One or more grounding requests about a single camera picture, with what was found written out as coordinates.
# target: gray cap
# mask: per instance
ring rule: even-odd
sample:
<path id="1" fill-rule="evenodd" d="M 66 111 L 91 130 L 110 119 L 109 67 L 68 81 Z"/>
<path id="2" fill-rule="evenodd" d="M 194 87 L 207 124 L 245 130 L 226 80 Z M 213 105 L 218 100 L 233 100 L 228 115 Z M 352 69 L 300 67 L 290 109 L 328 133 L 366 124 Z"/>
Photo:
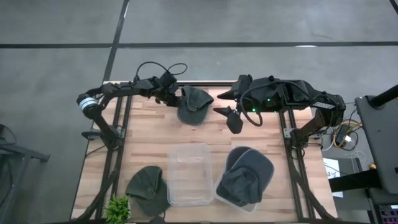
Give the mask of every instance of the gray cap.
<path id="1" fill-rule="evenodd" d="M 214 101 L 205 90 L 192 86 L 182 87 L 182 100 L 177 116 L 183 123 L 199 125 L 205 120 L 209 105 Z"/>
<path id="2" fill-rule="evenodd" d="M 157 166 L 144 167 L 134 174 L 127 186 L 126 195 L 134 198 L 142 212 L 150 217 L 170 207 L 162 169 Z"/>
<path id="3" fill-rule="evenodd" d="M 274 166 L 261 152 L 249 147 L 233 149 L 216 193 L 243 207 L 262 200 L 262 193 L 274 174 Z"/>

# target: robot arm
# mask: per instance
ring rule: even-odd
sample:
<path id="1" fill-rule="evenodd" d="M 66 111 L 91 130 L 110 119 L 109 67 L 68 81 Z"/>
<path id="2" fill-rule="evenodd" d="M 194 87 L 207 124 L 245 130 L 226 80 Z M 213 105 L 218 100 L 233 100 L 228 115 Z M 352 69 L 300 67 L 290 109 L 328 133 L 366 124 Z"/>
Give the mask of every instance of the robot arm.
<path id="1" fill-rule="evenodd" d="M 108 149 L 115 149 L 121 143 L 121 137 L 115 127 L 110 126 L 102 117 L 101 112 L 114 97 L 141 95 L 156 97 L 156 102 L 164 102 L 167 106 L 177 107 L 179 97 L 175 96 L 178 90 L 177 79 L 170 72 L 165 72 L 160 78 L 152 77 L 133 82 L 107 83 L 99 88 L 88 90 L 80 94 L 77 104 L 83 114 L 92 119 L 101 130 L 101 139 Z"/>
<path id="2" fill-rule="evenodd" d="M 229 91 L 217 96 L 219 99 L 236 101 L 236 109 L 214 108 L 227 117 L 227 125 L 232 133 L 242 130 L 242 113 L 255 126 L 262 125 L 260 112 L 280 112 L 317 108 L 315 117 L 304 127 L 290 132 L 293 146 L 304 146 L 312 133 L 323 127 L 336 126 L 342 122 L 346 109 L 340 95 L 331 95 L 312 88 L 303 80 L 280 80 L 274 77 L 252 79 L 250 75 L 240 75 Z M 254 122 L 248 112 L 255 112 L 259 123 Z"/>

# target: transparent plastic bin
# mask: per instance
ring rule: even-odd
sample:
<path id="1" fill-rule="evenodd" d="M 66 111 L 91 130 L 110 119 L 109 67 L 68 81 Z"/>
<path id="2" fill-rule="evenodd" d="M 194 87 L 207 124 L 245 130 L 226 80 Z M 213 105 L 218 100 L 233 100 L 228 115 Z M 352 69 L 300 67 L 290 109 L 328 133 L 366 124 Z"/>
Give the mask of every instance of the transparent plastic bin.
<path id="1" fill-rule="evenodd" d="M 167 200 L 174 207 L 208 205 L 213 171 L 207 144 L 182 144 L 169 150 Z"/>
<path id="2" fill-rule="evenodd" d="M 219 201 L 224 202 L 225 204 L 227 204 L 227 205 L 229 205 L 229 206 L 231 206 L 233 208 L 238 209 L 241 212 L 250 213 L 250 212 L 254 211 L 256 209 L 258 203 L 247 204 L 247 205 L 245 205 L 243 207 L 239 207 L 239 206 L 235 205 L 234 203 L 230 202 L 229 200 L 226 200 L 225 198 L 223 198 L 223 197 L 221 197 L 221 196 L 219 196 L 217 194 L 217 187 L 218 187 L 218 184 L 220 184 L 221 179 L 223 178 L 224 172 L 225 172 L 225 170 L 223 170 L 221 175 L 218 177 L 218 179 L 216 181 L 216 184 L 214 185 L 213 192 L 214 192 L 215 198 L 217 200 L 219 200 Z"/>

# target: potted plant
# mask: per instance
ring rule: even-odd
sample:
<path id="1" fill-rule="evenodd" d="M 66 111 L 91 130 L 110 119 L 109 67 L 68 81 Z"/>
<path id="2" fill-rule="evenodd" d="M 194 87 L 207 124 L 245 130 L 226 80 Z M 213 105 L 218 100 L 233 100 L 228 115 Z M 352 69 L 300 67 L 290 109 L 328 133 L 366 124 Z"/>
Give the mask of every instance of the potted plant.
<path id="1" fill-rule="evenodd" d="M 112 196 L 108 207 L 105 208 L 106 223 L 123 224 L 131 218 L 129 197 Z"/>

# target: concrete floor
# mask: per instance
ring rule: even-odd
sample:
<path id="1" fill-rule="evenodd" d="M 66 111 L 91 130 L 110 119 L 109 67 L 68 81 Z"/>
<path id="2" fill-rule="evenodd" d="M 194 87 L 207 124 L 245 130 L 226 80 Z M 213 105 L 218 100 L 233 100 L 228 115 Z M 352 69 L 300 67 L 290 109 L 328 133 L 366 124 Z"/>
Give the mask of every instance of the concrete floor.
<path id="1" fill-rule="evenodd" d="M 1 44 L 112 43 L 123 0 L 0 0 Z M 120 42 L 398 41 L 388 0 L 131 0 Z M 18 144 L 51 154 L 33 163 L 13 223 L 68 220 L 91 122 L 76 96 L 100 85 L 110 49 L 0 49 L 0 123 Z M 188 64 L 181 80 L 273 75 L 303 79 L 346 102 L 398 82 L 398 47 L 118 49 L 111 80 L 130 80 L 147 60 Z M 147 66 L 141 76 L 161 75 Z M 347 115 L 353 105 L 347 109 Z M 372 161 L 366 138 L 358 149 Z M 345 157 L 331 149 L 325 157 Z M 343 218 L 346 210 L 340 210 Z M 356 220 L 364 219 L 359 213 Z"/>

